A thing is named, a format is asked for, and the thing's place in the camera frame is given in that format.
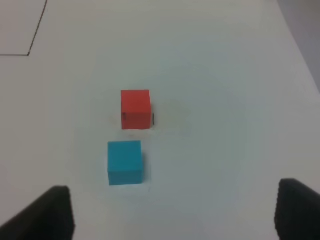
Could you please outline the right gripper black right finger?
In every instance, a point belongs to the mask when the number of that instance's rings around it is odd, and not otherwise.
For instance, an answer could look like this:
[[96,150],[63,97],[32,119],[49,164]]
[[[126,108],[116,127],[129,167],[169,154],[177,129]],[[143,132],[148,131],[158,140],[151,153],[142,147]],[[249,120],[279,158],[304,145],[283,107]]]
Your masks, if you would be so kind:
[[318,240],[320,194],[294,178],[281,179],[274,224],[281,240]]

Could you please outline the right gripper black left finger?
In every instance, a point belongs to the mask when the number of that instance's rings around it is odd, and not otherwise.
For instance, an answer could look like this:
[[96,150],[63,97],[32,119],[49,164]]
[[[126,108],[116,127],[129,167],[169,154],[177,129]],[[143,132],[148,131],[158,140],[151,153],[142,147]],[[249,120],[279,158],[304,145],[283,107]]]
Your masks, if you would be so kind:
[[71,240],[75,220],[71,191],[53,186],[0,226],[2,240]]

